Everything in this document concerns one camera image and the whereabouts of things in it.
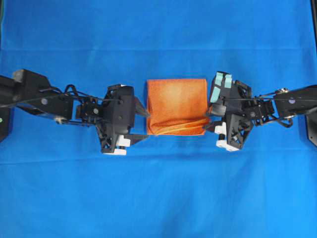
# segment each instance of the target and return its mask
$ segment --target folded orange cloth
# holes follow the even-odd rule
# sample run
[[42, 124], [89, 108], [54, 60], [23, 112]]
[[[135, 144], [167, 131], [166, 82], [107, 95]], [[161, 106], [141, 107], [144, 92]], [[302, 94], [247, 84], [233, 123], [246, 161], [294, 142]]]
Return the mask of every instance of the folded orange cloth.
[[207, 101], [205, 79], [148, 80], [148, 134], [203, 135]]

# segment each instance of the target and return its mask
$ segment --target mounting plate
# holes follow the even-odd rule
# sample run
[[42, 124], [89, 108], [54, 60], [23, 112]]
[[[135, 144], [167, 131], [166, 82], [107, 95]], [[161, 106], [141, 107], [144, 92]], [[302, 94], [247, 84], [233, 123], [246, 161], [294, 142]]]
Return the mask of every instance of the mounting plate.
[[317, 146], [317, 113], [312, 113], [305, 117], [308, 139]]

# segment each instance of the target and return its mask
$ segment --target wire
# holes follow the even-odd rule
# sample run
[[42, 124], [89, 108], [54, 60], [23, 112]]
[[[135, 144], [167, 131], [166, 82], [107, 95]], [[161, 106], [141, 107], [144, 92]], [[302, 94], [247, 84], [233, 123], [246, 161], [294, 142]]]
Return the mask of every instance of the wire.
[[287, 101], [287, 100], [295, 100], [295, 101], [306, 101], [306, 102], [317, 102], [317, 99], [297, 99], [297, 98], [286, 98], [286, 99], [282, 99], [282, 98], [262, 98], [262, 97], [258, 97], [258, 98], [225, 98], [223, 99], [224, 101], [255, 101], [258, 99], [262, 99], [262, 100], [274, 100], [274, 101]]
[[106, 101], [119, 101], [121, 102], [122, 100], [120, 99], [103, 99], [103, 98], [98, 98], [98, 97], [94, 97], [94, 96], [91, 96], [91, 95], [88, 95], [86, 93], [83, 93], [83, 92], [79, 92], [76, 90], [76, 87], [72, 84], [69, 84], [67, 85], [66, 89], [65, 89], [65, 92], [62, 92], [59, 88], [57, 87], [49, 87], [49, 88], [44, 88], [44, 89], [40, 89], [39, 92], [41, 93], [44, 93], [44, 92], [48, 92], [48, 91], [54, 91], [54, 92], [58, 92], [58, 94], [55, 94], [55, 95], [50, 95], [50, 96], [42, 96], [42, 97], [37, 97], [37, 98], [31, 98], [31, 99], [26, 99], [26, 100], [21, 100], [21, 101], [17, 101], [17, 102], [14, 102], [14, 103], [9, 103], [9, 104], [0, 104], [0, 108], [10, 108], [10, 107], [14, 107], [16, 106], [17, 104], [21, 104], [21, 103], [29, 103], [29, 102], [33, 102], [33, 101], [37, 101], [37, 100], [41, 100], [43, 98], [46, 98], [46, 99], [49, 99], [49, 98], [57, 98], [57, 97], [60, 97], [60, 96], [67, 96], [67, 97], [71, 97], [75, 100], [78, 100], [82, 103], [82, 99], [84, 99], [85, 97], [89, 97], [89, 98], [92, 98], [92, 99], [96, 99], [96, 100], [99, 100], [99, 101], [103, 101], [103, 102], [106, 102]]

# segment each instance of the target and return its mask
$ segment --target blue backdrop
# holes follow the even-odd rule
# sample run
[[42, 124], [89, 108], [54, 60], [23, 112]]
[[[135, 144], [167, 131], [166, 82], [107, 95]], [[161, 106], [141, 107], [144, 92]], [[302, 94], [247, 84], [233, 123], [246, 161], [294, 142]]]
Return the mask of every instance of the blue backdrop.
[[[109, 85], [205, 77], [255, 95], [316, 84], [308, 0], [5, 0], [0, 73], [20, 68], [103, 97]], [[0, 237], [316, 237], [317, 148], [303, 117], [254, 128], [242, 151], [216, 135], [151, 137], [105, 156], [93, 127], [15, 110], [0, 144]], [[136, 118], [134, 132], [146, 133]]]

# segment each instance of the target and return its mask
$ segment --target screw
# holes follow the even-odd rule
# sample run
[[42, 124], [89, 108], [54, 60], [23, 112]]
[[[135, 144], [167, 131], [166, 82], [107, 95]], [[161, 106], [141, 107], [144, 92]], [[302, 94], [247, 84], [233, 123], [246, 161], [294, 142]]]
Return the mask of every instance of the screw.
[[42, 103], [43, 105], [47, 105], [48, 100], [47, 100], [46, 98], [42, 98], [42, 99], [41, 99], [41, 103]]

